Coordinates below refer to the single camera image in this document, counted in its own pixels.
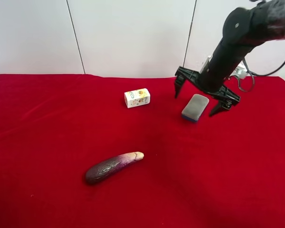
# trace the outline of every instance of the black robotic arm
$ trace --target black robotic arm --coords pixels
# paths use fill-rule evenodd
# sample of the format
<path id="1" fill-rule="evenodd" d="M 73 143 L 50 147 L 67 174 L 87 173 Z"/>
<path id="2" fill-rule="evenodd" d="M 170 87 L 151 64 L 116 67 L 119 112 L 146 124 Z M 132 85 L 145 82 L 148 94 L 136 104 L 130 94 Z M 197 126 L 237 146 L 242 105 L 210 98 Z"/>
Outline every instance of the black robotic arm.
<path id="1" fill-rule="evenodd" d="M 239 103 L 240 97 L 224 85 L 225 80 L 255 47 L 278 39 L 285 39 L 285 0 L 262 1 L 251 10 L 236 8 L 227 17 L 223 38 L 203 70 L 199 73 L 179 67 L 175 74 L 175 97 L 189 80 L 218 100 L 210 116 L 229 110 Z"/>

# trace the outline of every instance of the white box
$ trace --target white box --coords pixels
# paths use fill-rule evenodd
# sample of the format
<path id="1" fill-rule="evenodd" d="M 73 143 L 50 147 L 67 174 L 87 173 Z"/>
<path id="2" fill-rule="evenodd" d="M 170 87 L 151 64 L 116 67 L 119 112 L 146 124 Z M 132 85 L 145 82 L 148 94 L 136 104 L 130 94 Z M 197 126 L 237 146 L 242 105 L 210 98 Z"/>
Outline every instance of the white box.
<path id="1" fill-rule="evenodd" d="M 138 89 L 124 93 L 124 101 L 128 108 L 150 103 L 150 93 L 147 89 Z"/>

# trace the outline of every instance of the sponge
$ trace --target sponge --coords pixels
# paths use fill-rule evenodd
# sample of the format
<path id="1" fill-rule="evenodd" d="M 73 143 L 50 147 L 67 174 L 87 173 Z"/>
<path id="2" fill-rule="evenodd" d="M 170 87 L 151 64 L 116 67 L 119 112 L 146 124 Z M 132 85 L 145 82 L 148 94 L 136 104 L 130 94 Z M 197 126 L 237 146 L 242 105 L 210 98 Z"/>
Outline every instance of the sponge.
<path id="1" fill-rule="evenodd" d="M 195 94 L 181 112 L 182 117 L 186 120 L 196 122 L 209 103 L 209 99 L 205 96 Z"/>

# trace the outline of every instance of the red tablecloth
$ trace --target red tablecloth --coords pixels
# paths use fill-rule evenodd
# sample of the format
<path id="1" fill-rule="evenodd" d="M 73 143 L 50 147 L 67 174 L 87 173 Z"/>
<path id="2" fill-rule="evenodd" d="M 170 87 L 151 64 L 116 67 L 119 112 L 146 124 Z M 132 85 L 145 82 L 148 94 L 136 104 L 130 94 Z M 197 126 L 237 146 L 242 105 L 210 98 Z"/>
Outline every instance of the red tablecloth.
<path id="1" fill-rule="evenodd" d="M 0 75 L 0 228 L 285 228 L 285 82 L 258 77 L 231 111 L 197 123 L 173 78 Z M 250 86 L 250 78 L 243 87 Z M 151 103 L 127 109 L 124 92 Z M 112 156 L 145 158 L 106 181 Z"/>

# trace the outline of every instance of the purple eggplant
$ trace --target purple eggplant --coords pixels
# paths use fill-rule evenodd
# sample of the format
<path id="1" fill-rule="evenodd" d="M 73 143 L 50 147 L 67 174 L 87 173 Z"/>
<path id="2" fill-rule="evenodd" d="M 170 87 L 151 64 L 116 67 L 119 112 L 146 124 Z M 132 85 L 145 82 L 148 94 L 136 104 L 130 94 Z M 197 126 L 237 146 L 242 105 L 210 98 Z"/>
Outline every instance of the purple eggplant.
<path id="1" fill-rule="evenodd" d="M 133 164 L 141 159 L 143 159 L 143 153 L 141 152 L 124 153 L 118 155 L 90 168 L 86 172 L 85 180 L 88 184 L 98 183 L 118 172 L 127 165 Z"/>

